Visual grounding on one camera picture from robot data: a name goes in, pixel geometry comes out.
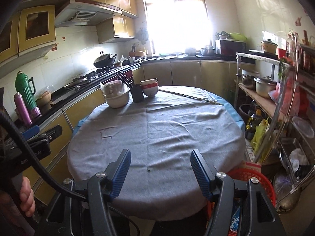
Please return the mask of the steel kitchen rack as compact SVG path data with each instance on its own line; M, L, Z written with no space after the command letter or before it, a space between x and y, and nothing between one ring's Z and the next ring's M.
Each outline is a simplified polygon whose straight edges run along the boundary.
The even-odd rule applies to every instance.
M270 63L273 67L276 65L278 66L279 87L271 91L272 93L276 93L278 96L275 99L272 99L270 96L265 98L264 96L259 95L258 97L262 98L266 104L260 103L259 98L252 97L252 99L255 100L265 112L268 111L267 105L269 103L272 106L272 111L269 114L271 118L269 128L263 131L260 135L260 139L255 142L255 147L253 148L253 162L264 164L270 156L272 148L277 147L281 164L290 178L289 191L280 196L280 199L276 202L276 206L280 206L280 204L286 200L289 195L293 195L310 180L314 179L314 159L312 159L312 157L314 157L314 149L311 146L308 146L312 154L304 154L308 159L308 165L310 166L310 169L307 170L307 174L305 177L297 177L289 155L285 153L284 144L288 142L285 141L284 138L280 137L284 128L288 124L292 124L303 140L307 140L307 135L304 134L302 130L298 128L298 124L294 122L294 119L299 118L298 112L302 101L301 99L295 101L296 97L301 96L301 92L298 89L301 88L308 94L314 96L314 91L311 87L309 87L306 83L300 83L298 81L298 70L301 63L302 52L308 52L314 55L314 48L300 44L298 42L298 34L294 34L294 48L290 53L294 57L294 60L287 57L275 60L251 53L236 53L238 71L241 70L241 62L243 58Z

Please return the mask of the red plastic mesh basket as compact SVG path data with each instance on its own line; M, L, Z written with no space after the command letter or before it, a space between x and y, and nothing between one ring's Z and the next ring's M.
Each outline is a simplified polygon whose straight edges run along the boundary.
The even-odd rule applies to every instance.
M203 177L203 183L200 184L202 193L215 203L206 235L229 234L236 199L240 200L237 235L286 234L273 204L258 181L234 180L212 168L206 169Z

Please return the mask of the purple thermos bottle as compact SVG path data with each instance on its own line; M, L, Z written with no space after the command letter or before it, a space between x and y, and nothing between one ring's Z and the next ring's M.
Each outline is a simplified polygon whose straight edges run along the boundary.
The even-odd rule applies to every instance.
M22 122L25 124L26 127L31 127L31 117L28 113L22 95L19 92L16 92L16 94L14 95L14 103L16 104L16 108Z

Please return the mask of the cardboard box on floor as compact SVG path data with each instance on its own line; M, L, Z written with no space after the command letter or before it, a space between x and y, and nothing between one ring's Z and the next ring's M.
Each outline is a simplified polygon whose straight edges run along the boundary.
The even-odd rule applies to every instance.
M261 164L255 163L255 162L251 162L251 161L242 161L241 168L245 168L245 169L250 169L252 171L256 171L258 173L262 172L262 166Z

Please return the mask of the green thermos jug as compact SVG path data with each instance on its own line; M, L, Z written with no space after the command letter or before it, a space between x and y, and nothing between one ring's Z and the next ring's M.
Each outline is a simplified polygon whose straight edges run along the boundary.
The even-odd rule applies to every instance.
M22 95L27 110L29 112L32 111L36 107L36 101L34 99L36 93L34 78L29 78L22 71L18 71L14 85L16 91Z

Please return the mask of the cooking oil bottle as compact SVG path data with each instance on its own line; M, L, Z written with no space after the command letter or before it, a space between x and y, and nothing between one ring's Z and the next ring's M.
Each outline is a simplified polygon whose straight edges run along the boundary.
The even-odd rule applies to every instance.
M253 139L256 132L256 127L260 124L262 120L263 120L262 111L261 109L257 109L256 112L250 116L246 124L245 138L247 140L250 141Z

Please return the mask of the black chopstick holder cup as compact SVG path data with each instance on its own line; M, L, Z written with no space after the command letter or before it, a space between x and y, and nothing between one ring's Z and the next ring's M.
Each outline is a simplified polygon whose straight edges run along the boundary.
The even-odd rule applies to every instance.
M140 103L144 101L142 86L140 84L134 84L130 92L131 92L134 103Z

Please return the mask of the red and white stacked bowls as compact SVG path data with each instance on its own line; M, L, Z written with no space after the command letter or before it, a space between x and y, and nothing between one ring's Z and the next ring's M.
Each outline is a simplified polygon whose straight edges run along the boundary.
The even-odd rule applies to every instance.
M140 81L140 85L142 87L143 93L147 97L153 97L158 92L158 79L157 78Z

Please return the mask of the white plastic bag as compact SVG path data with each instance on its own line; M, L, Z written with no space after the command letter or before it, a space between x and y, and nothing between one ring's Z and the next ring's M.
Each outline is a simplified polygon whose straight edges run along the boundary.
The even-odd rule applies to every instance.
M289 161L292 165L294 173L298 171L300 166L309 165L308 159L301 148L296 148L290 153Z

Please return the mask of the steel pot on rack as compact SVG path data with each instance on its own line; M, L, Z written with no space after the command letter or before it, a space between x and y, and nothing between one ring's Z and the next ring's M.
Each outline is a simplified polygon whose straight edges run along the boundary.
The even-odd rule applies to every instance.
M255 91L256 93L266 99L270 99L269 92L276 89L277 83L268 78L255 77Z

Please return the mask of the black wok on stove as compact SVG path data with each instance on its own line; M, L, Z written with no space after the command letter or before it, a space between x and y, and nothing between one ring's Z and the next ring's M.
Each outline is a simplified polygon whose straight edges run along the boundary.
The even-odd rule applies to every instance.
M99 69L106 67L112 68L114 67L116 56L117 54L105 54L101 51L100 56L94 61L94 66Z

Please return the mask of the microwave oven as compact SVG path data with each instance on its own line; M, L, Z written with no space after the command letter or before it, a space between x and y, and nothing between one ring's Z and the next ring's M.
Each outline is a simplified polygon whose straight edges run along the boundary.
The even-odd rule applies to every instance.
M216 53L220 55L236 56L236 53L246 52L246 43L228 39L215 40Z

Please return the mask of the yellow pot with lid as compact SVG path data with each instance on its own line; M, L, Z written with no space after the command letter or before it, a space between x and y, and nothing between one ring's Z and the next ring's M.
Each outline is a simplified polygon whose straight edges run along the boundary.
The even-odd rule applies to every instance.
M261 41L261 48L263 52L275 54L277 51L278 45L274 42L272 42L270 39L267 39L266 41Z

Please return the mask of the range hood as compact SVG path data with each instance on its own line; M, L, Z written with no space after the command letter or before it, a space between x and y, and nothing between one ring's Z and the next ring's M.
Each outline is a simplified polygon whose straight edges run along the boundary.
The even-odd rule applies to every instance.
M55 27L96 26L121 14L119 7L114 5L92 0L69 0L56 10Z

